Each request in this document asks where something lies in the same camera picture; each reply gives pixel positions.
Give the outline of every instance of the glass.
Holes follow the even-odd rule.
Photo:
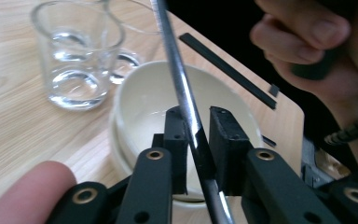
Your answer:
[[[48,99],[62,108],[92,109],[110,89],[124,31],[94,5],[52,1],[32,11]]]
[[[161,37],[153,9],[147,3],[107,0],[105,7],[112,18],[121,22],[126,33],[116,69],[111,76],[113,83],[120,84],[125,76],[140,64],[154,60]]]

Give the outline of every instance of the metal shaft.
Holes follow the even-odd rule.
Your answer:
[[[215,166],[211,150],[203,130],[186,70],[175,42],[164,0],[151,0],[158,27],[162,33],[168,57],[173,85],[179,102],[182,118],[186,124],[189,144],[200,184],[213,223],[234,223],[223,192],[219,192],[215,180]]]

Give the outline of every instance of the wooden surface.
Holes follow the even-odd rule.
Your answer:
[[[117,86],[112,85],[103,105],[88,112],[66,111],[48,102],[29,17],[34,5],[34,1],[0,0],[0,195],[34,165],[48,160],[68,165],[78,182],[98,181],[110,187],[119,180],[109,158],[107,122]],[[244,65],[173,15],[171,19],[176,35],[191,33],[263,91],[269,90],[269,84]],[[252,108],[262,134],[277,143],[274,150],[299,174],[301,109],[281,93],[275,98],[277,108],[270,109],[194,50],[180,41],[178,45],[185,63],[211,72],[241,95]],[[156,60],[164,59],[160,46]],[[173,213],[174,223],[208,220],[205,212]],[[241,210],[233,213],[241,216]]]

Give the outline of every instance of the black strip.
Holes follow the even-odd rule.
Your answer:
[[[210,49],[206,48],[199,40],[197,40],[193,35],[185,33],[179,36],[179,39],[182,40],[185,44],[203,56],[210,63],[214,64],[217,68],[226,73],[229,77],[234,79],[238,84],[243,86],[247,91],[253,94],[256,98],[262,101],[271,109],[275,109],[276,102],[269,97],[266,93],[261,91],[255,84],[249,81],[241,73],[235,70],[231,65],[223,61],[219,56],[213,53]]]
[[[262,137],[263,137],[263,142],[265,142],[270,147],[276,147],[277,146],[277,144],[274,141],[272,141],[271,139],[267,138],[264,135],[262,135]]]
[[[268,91],[271,95],[277,97],[278,93],[279,93],[279,87],[276,86],[275,84],[271,84],[271,87],[269,87],[269,91]]]

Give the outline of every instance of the finger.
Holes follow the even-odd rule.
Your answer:
[[[275,57],[274,55],[264,52],[265,57],[267,60],[269,60],[274,69],[277,71],[277,73],[285,79],[288,83],[292,84],[293,86],[303,90],[303,91],[312,91],[312,86],[310,85],[311,82],[314,82],[314,80],[308,80],[305,78],[297,77],[293,75],[291,71],[291,67],[293,66],[291,63],[285,62],[281,60],[280,58]]]
[[[256,3],[316,49],[337,47],[351,31],[347,20],[315,0],[256,0]]]
[[[266,15],[251,30],[251,40],[259,48],[289,63],[310,64],[320,61],[324,52],[309,46],[296,35],[281,29],[282,25]]]
[[[61,163],[36,165],[0,198],[0,223],[45,223],[55,204],[75,183],[73,173]]]

